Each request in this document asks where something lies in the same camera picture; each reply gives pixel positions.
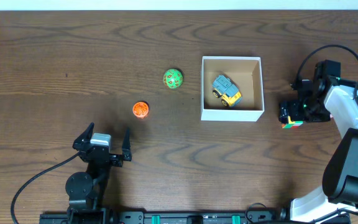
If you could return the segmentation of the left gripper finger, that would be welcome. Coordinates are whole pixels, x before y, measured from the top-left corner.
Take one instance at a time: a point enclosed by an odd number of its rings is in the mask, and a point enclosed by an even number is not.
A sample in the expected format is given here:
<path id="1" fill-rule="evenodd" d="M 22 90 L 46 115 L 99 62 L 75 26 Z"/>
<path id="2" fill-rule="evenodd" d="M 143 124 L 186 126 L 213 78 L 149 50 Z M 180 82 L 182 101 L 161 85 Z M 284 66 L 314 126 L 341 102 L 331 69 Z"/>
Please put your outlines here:
<path id="1" fill-rule="evenodd" d="M 122 156 L 124 161 L 132 160 L 129 128 L 126 129 L 126 133 L 122 142 Z"/>
<path id="2" fill-rule="evenodd" d="M 89 126 L 74 140 L 73 149 L 77 151 L 87 151 L 93 135 L 94 123 Z"/>

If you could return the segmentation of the colourful puzzle cube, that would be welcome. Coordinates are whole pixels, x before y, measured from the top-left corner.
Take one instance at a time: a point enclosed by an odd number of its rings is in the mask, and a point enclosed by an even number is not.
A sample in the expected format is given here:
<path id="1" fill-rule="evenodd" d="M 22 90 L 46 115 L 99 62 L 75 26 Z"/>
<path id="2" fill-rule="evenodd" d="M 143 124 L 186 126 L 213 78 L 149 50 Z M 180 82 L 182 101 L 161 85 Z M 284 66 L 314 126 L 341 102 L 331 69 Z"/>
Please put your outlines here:
<path id="1" fill-rule="evenodd" d="M 290 116 L 287 118 L 287 123 L 282 123 L 283 129 L 297 129 L 303 124 L 303 121 L 293 121 Z"/>

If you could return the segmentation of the orange patterned ball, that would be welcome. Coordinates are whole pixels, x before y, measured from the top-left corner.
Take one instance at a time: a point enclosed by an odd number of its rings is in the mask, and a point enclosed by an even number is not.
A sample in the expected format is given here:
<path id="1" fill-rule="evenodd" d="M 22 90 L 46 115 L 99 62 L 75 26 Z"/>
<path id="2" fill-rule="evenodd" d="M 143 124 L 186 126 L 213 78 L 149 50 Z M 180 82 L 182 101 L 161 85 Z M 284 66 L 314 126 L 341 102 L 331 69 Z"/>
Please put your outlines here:
<path id="1" fill-rule="evenodd" d="M 135 117 L 140 118 L 140 119 L 144 119 L 149 114 L 149 106 L 144 101 L 138 101 L 137 103 L 135 103 L 133 105 L 132 112 L 133 112 Z"/>

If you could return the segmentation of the grey yellow toy truck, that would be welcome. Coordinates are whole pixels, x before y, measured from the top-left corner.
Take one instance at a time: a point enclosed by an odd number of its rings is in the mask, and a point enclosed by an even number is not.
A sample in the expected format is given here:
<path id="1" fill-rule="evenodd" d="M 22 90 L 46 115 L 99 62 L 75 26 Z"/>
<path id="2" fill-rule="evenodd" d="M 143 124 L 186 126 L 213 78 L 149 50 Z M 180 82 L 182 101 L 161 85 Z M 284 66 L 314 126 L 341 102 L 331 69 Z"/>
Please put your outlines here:
<path id="1" fill-rule="evenodd" d="M 225 107 L 234 107 L 242 99 L 238 87 L 225 75 L 218 75 L 213 82 L 213 95 L 221 99 Z"/>

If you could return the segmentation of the green number ball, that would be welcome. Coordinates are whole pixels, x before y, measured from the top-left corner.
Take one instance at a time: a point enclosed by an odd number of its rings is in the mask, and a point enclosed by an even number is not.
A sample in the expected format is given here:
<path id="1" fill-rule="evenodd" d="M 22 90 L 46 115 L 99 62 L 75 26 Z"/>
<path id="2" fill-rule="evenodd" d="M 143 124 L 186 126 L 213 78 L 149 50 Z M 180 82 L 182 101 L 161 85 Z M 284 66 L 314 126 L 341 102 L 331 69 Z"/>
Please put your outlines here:
<path id="1" fill-rule="evenodd" d="M 163 76 L 163 83 L 169 89 L 176 89 L 183 83 L 183 74 L 175 68 L 168 69 Z"/>

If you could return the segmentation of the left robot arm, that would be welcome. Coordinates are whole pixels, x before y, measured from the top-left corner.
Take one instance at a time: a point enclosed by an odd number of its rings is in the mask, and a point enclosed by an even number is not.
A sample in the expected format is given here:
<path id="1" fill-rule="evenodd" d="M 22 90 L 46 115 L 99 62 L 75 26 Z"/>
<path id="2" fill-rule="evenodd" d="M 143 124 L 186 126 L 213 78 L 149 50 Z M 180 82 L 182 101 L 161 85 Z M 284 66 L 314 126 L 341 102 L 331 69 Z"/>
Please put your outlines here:
<path id="1" fill-rule="evenodd" d="M 78 157 L 87 163 L 84 172 L 71 175 L 65 185 L 69 196 L 68 223 L 118 223 L 117 213 L 103 206 L 112 167 L 122 167 L 132 160 L 130 131 L 127 129 L 122 143 L 122 153 L 110 152 L 112 137 L 94 133 L 94 123 L 73 142 Z"/>

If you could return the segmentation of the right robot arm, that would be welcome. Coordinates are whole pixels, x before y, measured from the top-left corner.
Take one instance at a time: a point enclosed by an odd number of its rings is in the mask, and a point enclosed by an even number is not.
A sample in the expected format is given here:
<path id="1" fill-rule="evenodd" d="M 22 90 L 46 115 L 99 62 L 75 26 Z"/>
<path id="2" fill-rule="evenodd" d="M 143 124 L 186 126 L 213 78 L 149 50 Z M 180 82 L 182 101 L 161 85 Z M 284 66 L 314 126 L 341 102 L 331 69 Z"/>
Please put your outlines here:
<path id="1" fill-rule="evenodd" d="M 279 104 L 282 128 L 333 119 L 341 142 L 328 162 L 321 186 L 293 199 L 282 218 L 303 223 L 339 223 L 358 214 L 358 87 L 341 78 L 341 64 L 331 60 L 314 67 L 312 80 L 297 79 L 298 98 Z"/>

